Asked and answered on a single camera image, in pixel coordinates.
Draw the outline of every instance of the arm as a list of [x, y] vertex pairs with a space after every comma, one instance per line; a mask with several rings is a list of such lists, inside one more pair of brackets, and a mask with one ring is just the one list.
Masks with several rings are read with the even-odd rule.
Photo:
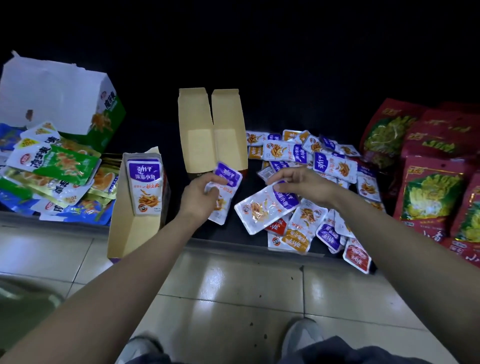
[[337, 210], [375, 264], [424, 325], [461, 363], [480, 357], [480, 271], [360, 196], [305, 168], [282, 169], [269, 183]]
[[226, 180], [208, 173], [182, 195], [178, 215], [145, 244], [69, 298], [1, 359], [10, 363], [114, 363], [184, 245], [210, 216]]

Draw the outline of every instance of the left hand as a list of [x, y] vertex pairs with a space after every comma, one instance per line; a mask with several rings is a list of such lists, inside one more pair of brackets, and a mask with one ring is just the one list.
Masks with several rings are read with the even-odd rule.
[[188, 219], [197, 227], [202, 225], [213, 212], [218, 199], [218, 188], [212, 188], [208, 193], [204, 193], [205, 186], [209, 182], [227, 184], [227, 180], [213, 173], [206, 173], [195, 178], [185, 187], [181, 196], [179, 217]]

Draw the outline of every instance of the dark pants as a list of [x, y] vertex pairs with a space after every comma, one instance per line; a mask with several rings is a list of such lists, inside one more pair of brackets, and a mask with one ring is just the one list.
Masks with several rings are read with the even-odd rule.
[[[278, 362], [278, 364], [314, 363], [429, 364], [422, 359], [392, 355], [377, 346], [352, 349], [338, 336], [307, 346]], [[146, 354], [130, 360], [127, 364], [171, 364], [171, 360], [166, 354]]]

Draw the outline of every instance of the box flap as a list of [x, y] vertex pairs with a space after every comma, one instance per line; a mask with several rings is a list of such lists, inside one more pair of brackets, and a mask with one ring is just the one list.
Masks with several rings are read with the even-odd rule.
[[[159, 153], [158, 147], [151, 148], [147, 153]], [[160, 215], [135, 216], [128, 186], [128, 173], [125, 163], [120, 166], [117, 181], [117, 200], [113, 207], [110, 231], [108, 233], [108, 258], [123, 258], [160, 229]]]
[[217, 163], [215, 136], [205, 88], [181, 88], [178, 105], [185, 169], [188, 173], [214, 170]]
[[107, 74], [13, 54], [0, 80], [0, 119], [26, 127], [52, 121], [61, 132], [87, 134]]
[[212, 112], [218, 160], [233, 169], [246, 170], [247, 138], [238, 89], [214, 90]]

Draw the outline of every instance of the hand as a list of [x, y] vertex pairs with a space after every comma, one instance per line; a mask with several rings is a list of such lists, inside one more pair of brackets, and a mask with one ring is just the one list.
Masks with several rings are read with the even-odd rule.
[[334, 208], [336, 194], [344, 190], [343, 187], [305, 167], [282, 168], [268, 179], [267, 184], [279, 180], [287, 183], [276, 184], [273, 186], [275, 191], [298, 194], [327, 208]]
[[202, 225], [213, 212], [218, 199], [218, 188], [212, 188], [208, 193], [205, 192], [205, 186], [209, 182], [227, 184], [227, 180], [213, 173], [206, 173], [195, 178], [185, 187], [181, 196], [180, 211], [178, 216], [188, 219], [196, 227]]

